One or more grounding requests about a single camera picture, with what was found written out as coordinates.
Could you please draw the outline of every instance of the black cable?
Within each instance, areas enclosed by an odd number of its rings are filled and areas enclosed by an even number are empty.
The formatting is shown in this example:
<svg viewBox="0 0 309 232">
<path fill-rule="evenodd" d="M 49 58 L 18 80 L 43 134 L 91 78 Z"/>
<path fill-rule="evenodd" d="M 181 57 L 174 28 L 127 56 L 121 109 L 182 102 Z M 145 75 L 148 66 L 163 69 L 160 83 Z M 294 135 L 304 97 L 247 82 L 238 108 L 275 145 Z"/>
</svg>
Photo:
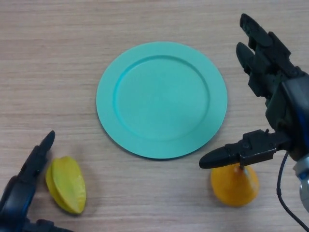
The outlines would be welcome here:
<svg viewBox="0 0 309 232">
<path fill-rule="evenodd" d="M 282 194 L 281 194 L 281 178 L 282 178 L 282 173 L 283 173 L 283 168 L 284 168 L 284 165 L 285 165 L 285 162 L 287 160 L 289 156 L 289 153 L 286 152 L 284 157 L 283 157 L 283 160 L 282 160 L 282 163 L 281 163 L 281 166 L 280 166 L 280 169 L 279 169 L 279 174 L 278 174 L 278 181 L 277 181 L 277 196 L 278 196 L 278 199 L 281 203 L 281 205 L 283 206 L 283 208 L 285 209 L 285 211 L 302 227 L 304 228 L 305 231 L 309 232 L 309 228 L 305 225 L 305 223 L 302 222 L 302 220 L 300 220 L 295 214 L 292 213 L 292 211 L 286 206 L 286 204 L 284 203 L 283 199 L 282 199 Z"/>
</svg>

